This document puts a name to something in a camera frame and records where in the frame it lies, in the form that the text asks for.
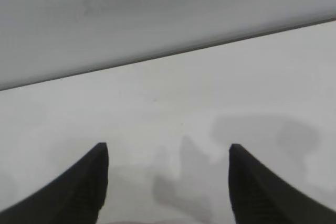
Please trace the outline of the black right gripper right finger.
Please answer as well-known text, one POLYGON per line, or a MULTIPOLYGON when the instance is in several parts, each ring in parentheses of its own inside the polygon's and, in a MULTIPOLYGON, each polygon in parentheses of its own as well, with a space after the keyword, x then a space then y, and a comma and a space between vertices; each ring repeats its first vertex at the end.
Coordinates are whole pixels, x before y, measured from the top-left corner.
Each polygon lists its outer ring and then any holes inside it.
POLYGON ((228 189, 236 223, 335 223, 335 211, 289 185, 240 144, 229 149, 228 189))

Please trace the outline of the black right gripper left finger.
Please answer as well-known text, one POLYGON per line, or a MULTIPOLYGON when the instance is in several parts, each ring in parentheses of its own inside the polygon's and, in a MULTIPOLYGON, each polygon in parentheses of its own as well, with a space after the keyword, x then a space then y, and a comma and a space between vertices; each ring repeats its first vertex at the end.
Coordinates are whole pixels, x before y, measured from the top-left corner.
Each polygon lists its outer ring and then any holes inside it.
POLYGON ((1 211, 1 223, 96 223, 108 170, 107 145, 98 143, 48 185, 1 211))

